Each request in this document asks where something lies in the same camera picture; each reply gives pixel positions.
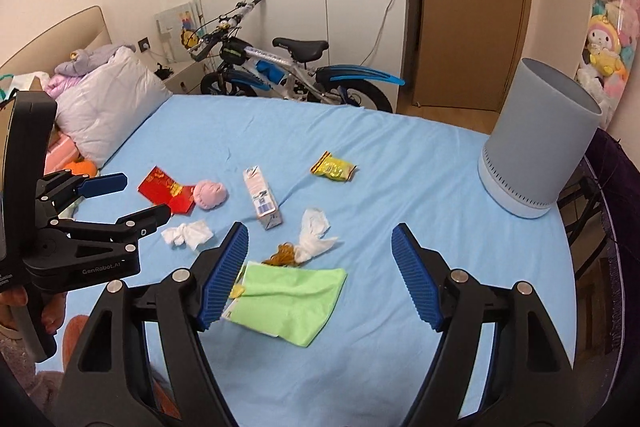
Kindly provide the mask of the grey round trash bin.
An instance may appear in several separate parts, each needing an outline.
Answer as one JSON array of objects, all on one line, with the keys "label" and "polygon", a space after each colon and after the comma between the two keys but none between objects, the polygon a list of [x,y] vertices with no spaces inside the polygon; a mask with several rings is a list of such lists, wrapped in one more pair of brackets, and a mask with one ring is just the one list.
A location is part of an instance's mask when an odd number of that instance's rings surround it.
[{"label": "grey round trash bin", "polygon": [[478,158],[485,190],[514,216],[545,215],[586,153],[601,116],[599,104],[575,80],[523,58]]}]

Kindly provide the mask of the orange plush toy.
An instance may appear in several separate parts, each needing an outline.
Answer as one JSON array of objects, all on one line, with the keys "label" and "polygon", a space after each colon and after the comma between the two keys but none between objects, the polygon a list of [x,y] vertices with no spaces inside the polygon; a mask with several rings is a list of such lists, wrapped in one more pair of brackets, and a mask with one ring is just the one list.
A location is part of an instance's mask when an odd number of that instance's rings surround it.
[{"label": "orange plush toy", "polygon": [[63,169],[70,171],[74,176],[94,178],[98,174],[98,167],[87,159],[70,161],[63,166]]}]

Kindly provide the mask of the pink striped cloth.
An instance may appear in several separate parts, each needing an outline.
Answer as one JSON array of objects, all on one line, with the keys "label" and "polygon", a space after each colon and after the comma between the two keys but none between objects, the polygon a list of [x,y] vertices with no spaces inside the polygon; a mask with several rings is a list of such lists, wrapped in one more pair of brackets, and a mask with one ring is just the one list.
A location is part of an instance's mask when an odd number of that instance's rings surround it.
[{"label": "pink striped cloth", "polygon": [[49,146],[44,163],[44,173],[60,171],[65,165],[80,157],[75,142],[64,133],[58,135],[58,141]]}]

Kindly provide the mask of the red envelope packet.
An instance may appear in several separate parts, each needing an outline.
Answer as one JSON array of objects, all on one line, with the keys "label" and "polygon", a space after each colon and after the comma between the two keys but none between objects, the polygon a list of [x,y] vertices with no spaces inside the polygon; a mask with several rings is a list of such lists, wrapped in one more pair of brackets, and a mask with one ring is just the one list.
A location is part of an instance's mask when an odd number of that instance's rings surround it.
[{"label": "red envelope packet", "polygon": [[173,215],[188,215],[195,206],[193,185],[178,183],[154,167],[138,185],[138,192],[153,205],[167,205]]}]

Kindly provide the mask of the white crumpled tissue left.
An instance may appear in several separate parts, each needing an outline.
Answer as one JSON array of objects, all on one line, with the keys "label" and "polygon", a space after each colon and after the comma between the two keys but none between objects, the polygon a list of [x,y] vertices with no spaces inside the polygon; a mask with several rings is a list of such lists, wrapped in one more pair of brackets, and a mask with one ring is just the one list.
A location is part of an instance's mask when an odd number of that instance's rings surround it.
[{"label": "white crumpled tissue left", "polygon": [[178,227],[167,228],[160,232],[167,245],[174,247],[186,246],[191,251],[206,244],[214,237],[213,231],[204,220],[181,223]]}]

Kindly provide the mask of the white crumpled tissue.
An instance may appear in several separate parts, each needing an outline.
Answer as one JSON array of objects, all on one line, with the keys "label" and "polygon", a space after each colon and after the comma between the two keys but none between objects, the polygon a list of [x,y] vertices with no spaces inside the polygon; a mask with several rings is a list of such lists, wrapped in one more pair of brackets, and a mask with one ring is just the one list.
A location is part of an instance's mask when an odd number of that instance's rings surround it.
[{"label": "white crumpled tissue", "polygon": [[299,265],[329,251],[338,242],[336,236],[326,237],[330,228],[330,222],[321,209],[308,208],[304,211],[298,242],[294,245],[295,259]]},{"label": "white crumpled tissue", "polygon": [[214,237],[213,231],[204,220],[181,223],[178,227],[167,228],[160,232],[167,245],[174,247],[186,246],[191,251],[206,244]]}]

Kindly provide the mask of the pink round plush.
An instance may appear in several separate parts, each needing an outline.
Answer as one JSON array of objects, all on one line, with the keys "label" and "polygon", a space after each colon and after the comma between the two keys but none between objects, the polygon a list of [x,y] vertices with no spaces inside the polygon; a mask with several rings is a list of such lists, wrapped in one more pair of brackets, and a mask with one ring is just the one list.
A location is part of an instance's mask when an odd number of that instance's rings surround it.
[{"label": "pink round plush", "polygon": [[193,189],[193,200],[198,208],[212,210],[222,205],[228,198],[224,184],[210,180],[198,182]]}]

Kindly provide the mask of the lavender pillow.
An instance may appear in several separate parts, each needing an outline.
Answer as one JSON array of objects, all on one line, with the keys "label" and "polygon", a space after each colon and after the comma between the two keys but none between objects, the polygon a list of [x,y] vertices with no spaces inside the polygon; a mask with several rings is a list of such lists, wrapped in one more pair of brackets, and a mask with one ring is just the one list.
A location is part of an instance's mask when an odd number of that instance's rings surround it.
[{"label": "lavender pillow", "polygon": [[122,46],[56,98],[55,122],[101,168],[170,97],[163,81]]}]

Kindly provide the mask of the purple folded clothing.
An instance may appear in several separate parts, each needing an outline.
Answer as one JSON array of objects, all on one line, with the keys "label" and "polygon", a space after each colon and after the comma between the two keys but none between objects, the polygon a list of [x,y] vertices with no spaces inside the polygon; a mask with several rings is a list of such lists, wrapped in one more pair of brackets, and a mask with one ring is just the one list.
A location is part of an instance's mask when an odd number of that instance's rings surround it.
[{"label": "purple folded clothing", "polygon": [[105,46],[99,46],[95,50],[78,49],[70,54],[70,59],[67,62],[58,64],[55,67],[54,72],[56,75],[62,75],[65,77],[82,77],[90,74],[98,67],[106,64],[111,57],[120,48],[130,49],[135,51],[134,46],[130,44],[106,44]]}]

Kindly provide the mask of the small milk carton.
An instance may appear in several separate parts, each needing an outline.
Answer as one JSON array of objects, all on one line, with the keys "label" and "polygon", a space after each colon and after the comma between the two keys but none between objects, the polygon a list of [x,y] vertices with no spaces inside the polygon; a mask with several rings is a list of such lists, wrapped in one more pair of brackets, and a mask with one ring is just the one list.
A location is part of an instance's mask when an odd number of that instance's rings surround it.
[{"label": "small milk carton", "polygon": [[255,210],[259,223],[265,230],[278,227],[282,222],[279,205],[259,166],[243,171],[243,180]]}]

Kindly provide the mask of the brown crumpled wrapper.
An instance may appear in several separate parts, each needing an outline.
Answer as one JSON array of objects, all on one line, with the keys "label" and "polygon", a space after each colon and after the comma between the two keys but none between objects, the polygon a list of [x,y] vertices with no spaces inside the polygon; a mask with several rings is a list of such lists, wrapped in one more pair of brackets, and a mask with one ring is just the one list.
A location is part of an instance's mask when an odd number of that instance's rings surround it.
[{"label": "brown crumpled wrapper", "polygon": [[297,267],[295,259],[295,246],[291,243],[283,243],[278,246],[278,250],[268,259],[262,262],[263,265],[272,267]]}]

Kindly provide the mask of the white bedside table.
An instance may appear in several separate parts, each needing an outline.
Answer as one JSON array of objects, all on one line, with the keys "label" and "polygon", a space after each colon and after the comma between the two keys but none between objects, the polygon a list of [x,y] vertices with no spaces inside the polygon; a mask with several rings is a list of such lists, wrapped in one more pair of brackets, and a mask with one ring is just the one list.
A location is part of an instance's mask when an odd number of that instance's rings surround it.
[{"label": "white bedside table", "polygon": [[171,74],[164,80],[165,87],[175,94],[201,93],[201,81],[205,75],[211,74],[215,66],[211,61],[179,62],[168,64]]}]

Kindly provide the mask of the beige headboard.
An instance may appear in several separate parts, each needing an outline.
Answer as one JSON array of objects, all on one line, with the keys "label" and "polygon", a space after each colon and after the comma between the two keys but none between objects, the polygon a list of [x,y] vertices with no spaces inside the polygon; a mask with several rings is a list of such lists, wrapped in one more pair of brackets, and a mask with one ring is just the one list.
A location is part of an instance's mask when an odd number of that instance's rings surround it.
[{"label": "beige headboard", "polygon": [[1,66],[1,74],[51,74],[56,65],[70,58],[73,50],[94,50],[111,42],[103,12],[99,5],[93,5],[66,17],[32,39]]}]

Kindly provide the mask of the wooden stool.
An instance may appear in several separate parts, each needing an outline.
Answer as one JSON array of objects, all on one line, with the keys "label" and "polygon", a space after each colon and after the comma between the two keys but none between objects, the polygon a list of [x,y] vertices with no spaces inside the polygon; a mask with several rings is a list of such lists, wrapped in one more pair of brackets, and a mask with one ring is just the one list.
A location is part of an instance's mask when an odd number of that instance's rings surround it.
[{"label": "wooden stool", "polygon": [[[575,181],[568,182],[567,186],[561,191],[561,197],[558,202],[559,210],[573,206],[574,210],[577,211],[579,199],[585,201],[582,212],[575,213],[575,219],[564,225],[568,245],[570,246],[577,242],[578,237],[587,228],[588,222],[596,216],[601,216],[604,210],[604,199],[597,187],[597,183],[591,181],[588,176],[581,176]],[[576,281],[579,281],[587,273],[591,265],[603,254],[606,246],[608,246],[608,236],[603,235],[593,252],[574,269]]]}]

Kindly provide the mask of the green cloth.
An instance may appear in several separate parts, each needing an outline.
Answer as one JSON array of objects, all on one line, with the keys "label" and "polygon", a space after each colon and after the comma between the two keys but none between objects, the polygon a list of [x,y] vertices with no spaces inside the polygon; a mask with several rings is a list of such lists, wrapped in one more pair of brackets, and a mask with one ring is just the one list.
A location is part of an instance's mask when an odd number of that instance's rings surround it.
[{"label": "green cloth", "polygon": [[328,323],[347,279],[343,269],[308,270],[250,262],[222,317],[254,332],[308,347]]}]

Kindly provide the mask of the white crumpled tissue right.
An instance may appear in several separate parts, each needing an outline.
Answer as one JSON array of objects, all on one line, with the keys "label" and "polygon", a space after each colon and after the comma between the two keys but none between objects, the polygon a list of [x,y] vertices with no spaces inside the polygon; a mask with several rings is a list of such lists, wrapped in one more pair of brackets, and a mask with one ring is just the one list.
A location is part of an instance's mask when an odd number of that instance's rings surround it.
[{"label": "white crumpled tissue right", "polygon": [[336,236],[326,237],[330,228],[330,222],[321,209],[308,208],[304,211],[298,242],[294,245],[295,259],[299,265],[329,251],[338,242]]}]

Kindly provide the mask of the blue white kids bicycle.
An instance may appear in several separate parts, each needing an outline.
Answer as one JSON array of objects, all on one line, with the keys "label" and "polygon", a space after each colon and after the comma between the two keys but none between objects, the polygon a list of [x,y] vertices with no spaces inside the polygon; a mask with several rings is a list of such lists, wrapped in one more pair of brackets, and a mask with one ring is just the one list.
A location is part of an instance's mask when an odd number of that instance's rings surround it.
[{"label": "blue white kids bicycle", "polygon": [[272,45],[285,56],[256,48],[236,33],[243,18],[264,0],[240,1],[216,20],[181,31],[181,43],[194,61],[203,62],[213,50],[220,64],[200,83],[203,94],[269,96],[280,100],[311,102],[331,106],[367,107],[390,113],[392,103],[377,86],[379,82],[402,86],[405,81],[364,65],[316,63],[330,45],[326,40],[296,40],[277,37]]}]

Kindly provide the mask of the yellow snack packet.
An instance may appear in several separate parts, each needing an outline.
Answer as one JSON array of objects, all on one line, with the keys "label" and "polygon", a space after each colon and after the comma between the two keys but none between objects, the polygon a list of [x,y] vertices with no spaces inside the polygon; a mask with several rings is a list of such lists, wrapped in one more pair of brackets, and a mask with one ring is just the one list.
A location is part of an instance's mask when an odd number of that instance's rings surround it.
[{"label": "yellow snack packet", "polygon": [[336,182],[350,181],[355,171],[354,164],[333,156],[328,150],[310,168],[310,173],[314,176],[323,176],[323,178]]}]

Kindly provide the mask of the picture board on nightstand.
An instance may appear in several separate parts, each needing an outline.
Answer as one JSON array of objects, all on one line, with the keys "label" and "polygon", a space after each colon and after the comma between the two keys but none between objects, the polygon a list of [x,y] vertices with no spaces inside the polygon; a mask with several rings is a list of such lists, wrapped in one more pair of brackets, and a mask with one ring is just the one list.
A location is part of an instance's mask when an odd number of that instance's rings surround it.
[{"label": "picture board on nightstand", "polygon": [[181,42],[182,31],[196,31],[203,17],[201,0],[191,0],[154,15],[160,45],[168,63],[190,61],[189,52]]}]

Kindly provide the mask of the yellow pink plush doll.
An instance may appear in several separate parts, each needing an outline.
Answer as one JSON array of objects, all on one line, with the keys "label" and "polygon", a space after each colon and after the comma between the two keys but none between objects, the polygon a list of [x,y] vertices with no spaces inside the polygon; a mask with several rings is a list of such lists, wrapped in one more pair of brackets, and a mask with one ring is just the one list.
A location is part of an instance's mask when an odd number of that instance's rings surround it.
[{"label": "yellow pink plush doll", "polygon": [[585,49],[582,52],[584,62],[592,66],[603,78],[617,74],[626,79],[626,66],[620,52],[620,37],[606,16],[590,17]]}]

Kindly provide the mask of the brown wooden door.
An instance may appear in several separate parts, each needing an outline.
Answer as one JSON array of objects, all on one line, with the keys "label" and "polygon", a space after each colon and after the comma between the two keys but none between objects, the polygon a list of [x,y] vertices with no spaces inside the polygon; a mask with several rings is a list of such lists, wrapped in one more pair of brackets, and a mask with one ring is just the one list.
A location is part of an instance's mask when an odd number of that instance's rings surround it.
[{"label": "brown wooden door", "polygon": [[528,0],[423,0],[414,103],[497,112],[527,10]]}]

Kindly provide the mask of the wall power socket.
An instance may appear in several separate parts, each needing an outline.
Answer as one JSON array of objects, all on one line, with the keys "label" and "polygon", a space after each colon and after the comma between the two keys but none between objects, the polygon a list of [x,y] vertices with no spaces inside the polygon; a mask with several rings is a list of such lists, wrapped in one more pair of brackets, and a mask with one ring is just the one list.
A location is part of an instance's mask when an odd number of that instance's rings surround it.
[{"label": "wall power socket", "polygon": [[151,45],[148,38],[143,38],[138,41],[138,47],[141,53],[148,52],[151,49]]}]

